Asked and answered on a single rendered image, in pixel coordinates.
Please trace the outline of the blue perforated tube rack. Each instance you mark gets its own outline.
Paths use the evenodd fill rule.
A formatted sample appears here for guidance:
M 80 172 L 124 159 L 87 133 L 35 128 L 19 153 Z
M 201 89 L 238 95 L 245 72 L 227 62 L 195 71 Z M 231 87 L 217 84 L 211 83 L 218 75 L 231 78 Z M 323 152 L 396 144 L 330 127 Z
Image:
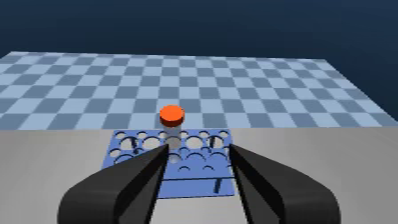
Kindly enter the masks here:
M 234 195 L 231 161 L 233 143 L 229 130 L 188 129 L 176 136 L 163 130 L 115 130 L 101 168 L 169 145 L 169 161 L 158 198 L 222 197 Z

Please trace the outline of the orange-capped centrifuge tube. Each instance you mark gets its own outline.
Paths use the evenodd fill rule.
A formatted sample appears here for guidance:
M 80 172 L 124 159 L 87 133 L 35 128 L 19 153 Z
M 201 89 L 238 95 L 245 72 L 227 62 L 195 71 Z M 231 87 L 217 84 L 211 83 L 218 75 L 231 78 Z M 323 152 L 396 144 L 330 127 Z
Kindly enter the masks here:
M 163 131 L 167 134 L 165 143 L 169 144 L 169 150 L 174 151 L 181 147 L 179 132 L 181 124 L 185 121 L 185 110 L 176 104 L 169 104 L 160 109 L 160 123 L 163 125 Z

